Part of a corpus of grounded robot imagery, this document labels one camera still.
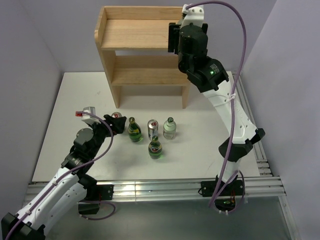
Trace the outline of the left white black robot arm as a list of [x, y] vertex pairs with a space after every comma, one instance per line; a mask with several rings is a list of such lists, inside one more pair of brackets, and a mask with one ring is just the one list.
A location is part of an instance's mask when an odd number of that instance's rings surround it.
[[78, 111], [76, 116], [87, 124], [79, 130], [69, 154], [54, 177], [16, 214], [7, 213], [1, 220], [4, 240], [44, 240], [60, 218], [78, 202], [96, 197], [97, 181], [87, 174], [106, 138], [122, 134], [127, 118], [108, 114], [99, 118]]

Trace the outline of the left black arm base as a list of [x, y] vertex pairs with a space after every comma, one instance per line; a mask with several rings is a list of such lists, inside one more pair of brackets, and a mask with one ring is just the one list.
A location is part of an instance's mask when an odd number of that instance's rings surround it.
[[105, 217], [98, 217], [98, 220], [104, 220], [111, 217], [116, 212], [116, 206], [110, 201], [113, 198], [114, 185], [94, 185], [87, 190], [86, 196], [78, 203], [78, 213], [83, 218], [96, 220], [88, 215], [96, 215], [104, 206], [111, 206], [112, 211]]

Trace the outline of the clear glass bottle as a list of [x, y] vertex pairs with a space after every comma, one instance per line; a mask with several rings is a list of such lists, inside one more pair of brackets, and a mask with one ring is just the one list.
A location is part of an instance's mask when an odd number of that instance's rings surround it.
[[177, 125], [172, 117], [169, 117], [163, 124], [163, 136], [167, 140], [173, 140], [176, 136]]

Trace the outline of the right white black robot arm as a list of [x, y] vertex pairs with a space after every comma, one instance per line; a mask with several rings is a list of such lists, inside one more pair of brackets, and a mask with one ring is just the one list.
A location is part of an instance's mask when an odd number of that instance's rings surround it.
[[235, 81], [230, 81], [223, 65], [207, 55], [207, 28], [202, 8], [183, 10], [179, 22], [168, 25], [168, 52], [178, 56], [179, 71], [210, 101], [230, 134], [218, 148], [224, 161], [216, 183], [217, 191], [227, 195], [234, 188], [241, 159], [265, 131], [245, 113], [236, 97]]

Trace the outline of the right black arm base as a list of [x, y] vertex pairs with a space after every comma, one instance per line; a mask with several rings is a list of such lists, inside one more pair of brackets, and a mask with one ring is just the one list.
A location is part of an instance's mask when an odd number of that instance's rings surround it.
[[[215, 180], [201, 181], [198, 194], [202, 197], [212, 197], [217, 183], [218, 183], [217, 176]], [[236, 176], [235, 179], [228, 184], [225, 184], [222, 181], [217, 192], [219, 192], [221, 188], [223, 188], [223, 191], [219, 194], [219, 197], [223, 197], [223, 198], [216, 199], [214, 201], [215, 207], [219, 211], [224, 211], [224, 212], [225, 211], [229, 212], [234, 210], [237, 206], [236, 197], [241, 197], [241, 200], [243, 200], [245, 196], [244, 180], [238, 179], [238, 177]]]

